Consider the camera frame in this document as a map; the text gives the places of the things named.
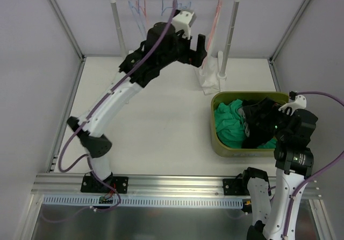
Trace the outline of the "black tank top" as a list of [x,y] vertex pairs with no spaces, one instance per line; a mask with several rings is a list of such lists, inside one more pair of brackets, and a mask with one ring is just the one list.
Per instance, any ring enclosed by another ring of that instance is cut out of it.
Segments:
[[262,105],[266,102],[275,102],[274,100],[266,97],[265,99],[261,100],[258,103],[253,104],[250,101],[244,101],[244,106],[242,107],[245,115],[246,121],[249,126],[250,135],[246,138],[242,143],[243,149],[256,149],[259,146],[266,144],[269,140],[261,140],[259,137],[256,138],[255,133],[255,113],[262,107]]

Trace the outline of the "white tank top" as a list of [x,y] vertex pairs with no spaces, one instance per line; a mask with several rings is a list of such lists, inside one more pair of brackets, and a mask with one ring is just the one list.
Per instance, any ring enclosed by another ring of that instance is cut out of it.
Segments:
[[217,58],[211,56],[204,70],[202,70],[202,65],[199,69],[194,68],[194,70],[204,95],[210,95],[220,91],[216,76],[218,72]]

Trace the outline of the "grey tank top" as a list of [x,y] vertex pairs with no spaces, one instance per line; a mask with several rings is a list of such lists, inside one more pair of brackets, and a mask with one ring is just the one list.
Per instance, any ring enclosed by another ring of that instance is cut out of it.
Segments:
[[245,132],[245,135],[246,137],[248,138],[249,135],[250,135],[250,130],[249,130],[249,126],[248,126],[248,123],[246,121],[246,115],[245,115],[245,112],[243,110],[243,108],[239,108],[238,109],[238,114],[241,116],[241,120],[242,120],[242,125],[244,127],[244,132]]

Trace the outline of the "green tank top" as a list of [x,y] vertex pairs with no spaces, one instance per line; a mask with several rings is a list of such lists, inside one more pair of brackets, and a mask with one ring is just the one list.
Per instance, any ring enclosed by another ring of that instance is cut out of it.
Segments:
[[[229,104],[220,103],[214,111],[217,136],[224,145],[230,148],[242,149],[242,143],[247,138],[241,123],[241,116],[238,114],[238,109],[245,105],[244,101],[246,100],[236,99]],[[276,147],[276,143],[277,140],[272,138],[257,149],[272,149]]]

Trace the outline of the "pink wire hanger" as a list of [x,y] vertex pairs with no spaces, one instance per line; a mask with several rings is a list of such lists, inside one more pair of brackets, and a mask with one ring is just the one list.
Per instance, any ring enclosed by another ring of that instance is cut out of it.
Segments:
[[144,7],[143,7],[142,11],[143,11],[144,16],[145,16],[146,25],[148,27],[149,26],[149,21],[148,21],[148,16],[147,16],[146,0],[144,0]]

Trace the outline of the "light blue wire hanger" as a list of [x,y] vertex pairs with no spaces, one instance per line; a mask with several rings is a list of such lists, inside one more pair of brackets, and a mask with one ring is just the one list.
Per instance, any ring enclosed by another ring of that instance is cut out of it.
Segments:
[[135,3],[133,3],[132,1],[128,1],[128,6],[134,18],[134,21],[137,24],[137,27],[139,29],[139,32],[142,38],[146,39],[147,33],[148,33],[148,27],[146,25],[144,13],[142,11],[144,7],[144,3],[143,5],[141,5],[140,0],[136,0]]

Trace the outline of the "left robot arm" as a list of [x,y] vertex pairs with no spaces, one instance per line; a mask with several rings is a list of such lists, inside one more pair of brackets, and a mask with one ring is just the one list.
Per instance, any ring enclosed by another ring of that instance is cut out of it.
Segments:
[[83,178],[82,192],[108,193],[120,188],[119,180],[110,170],[106,154],[112,143],[104,132],[121,108],[171,63],[178,61],[196,68],[202,65],[207,55],[206,36],[199,34],[197,47],[192,50],[192,37],[186,33],[189,28],[186,26],[183,29],[165,22],[156,23],[148,30],[147,38],[140,43],[139,48],[119,65],[115,80],[98,103],[86,114],[68,118],[67,124],[86,149],[91,165],[90,175]]

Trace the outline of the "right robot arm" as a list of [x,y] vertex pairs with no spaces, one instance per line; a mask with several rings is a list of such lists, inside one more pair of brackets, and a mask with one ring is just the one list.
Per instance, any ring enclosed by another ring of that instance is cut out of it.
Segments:
[[243,172],[240,189],[250,195],[253,222],[247,239],[295,239],[299,205],[311,177],[314,156],[308,148],[318,118],[310,111],[271,99],[242,108],[249,128],[244,148],[257,147],[272,138],[276,160],[276,186],[270,199],[267,173],[249,167]]

